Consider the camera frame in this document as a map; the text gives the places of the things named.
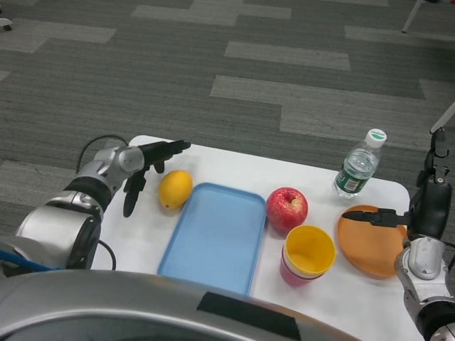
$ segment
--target cup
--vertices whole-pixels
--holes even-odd
[[[284,281],[286,283],[288,283],[290,286],[303,286],[304,284],[307,284],[307,283],[311,282],[312,280],[322,276],[321,275],[321,276],[316,276],[313,278],[305,278],[305,277],[301,277],[298,274],[296,274],[293,270],[291,270],[287,266],[286,257],[284,255],[284,250],[282,250],[282,260],[279,265],[279,272],[282,275],[282,278],[284,279]]]
[[[303,285],[324,275],[335,259],[335,244],[325,231],[311,225],[298,226],[287,235],[280,273],[288,284]]]

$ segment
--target white bottle cap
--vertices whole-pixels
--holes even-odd
[[[381,148],[387,140],[387,134],[381,129],[371,129],[365,137],[367,145],[373,148]]]

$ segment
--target yellow lemon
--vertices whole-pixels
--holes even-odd
[[[193,179],[184,170],[173,170],[159,184],[159,201],[164,207],[177,208],[190,197]]]

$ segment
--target red apple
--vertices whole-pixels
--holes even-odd
[[[280,233],[287,234],[308,215],[308,202],[298,190],[278,188],[267,199],[267,219]]]

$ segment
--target water bottle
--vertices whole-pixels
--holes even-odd
[[[371,129],[364,142],[358,144],[344,159],[343,167],[335,178],[335,188],[341,197],[355,197],[378,169],[381,147],[387,134]]]

